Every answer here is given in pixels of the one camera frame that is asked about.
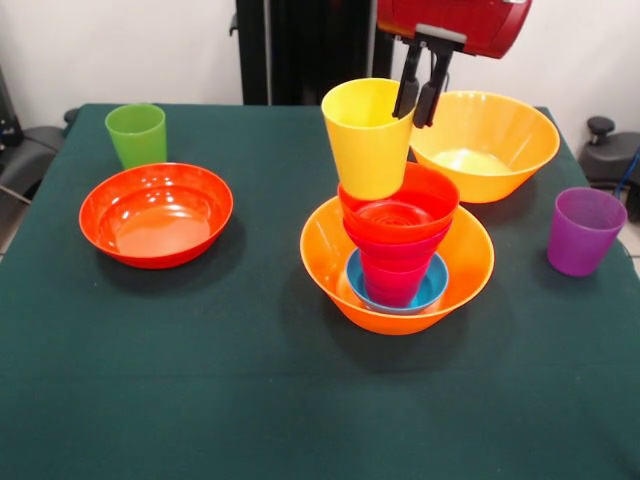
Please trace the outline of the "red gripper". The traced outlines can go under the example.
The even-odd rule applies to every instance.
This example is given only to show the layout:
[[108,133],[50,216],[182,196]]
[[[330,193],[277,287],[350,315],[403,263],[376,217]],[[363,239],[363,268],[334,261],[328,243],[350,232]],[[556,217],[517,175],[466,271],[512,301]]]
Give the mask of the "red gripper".
[[519,35],[531,6],[530,1],[378,1],[379,28],[410,44],[392,116],[403,118],[415,106],[422,48],[435,51],[434,65],[429,81],[421,88],[413,124],[432,126],[454,51],[502,58]]

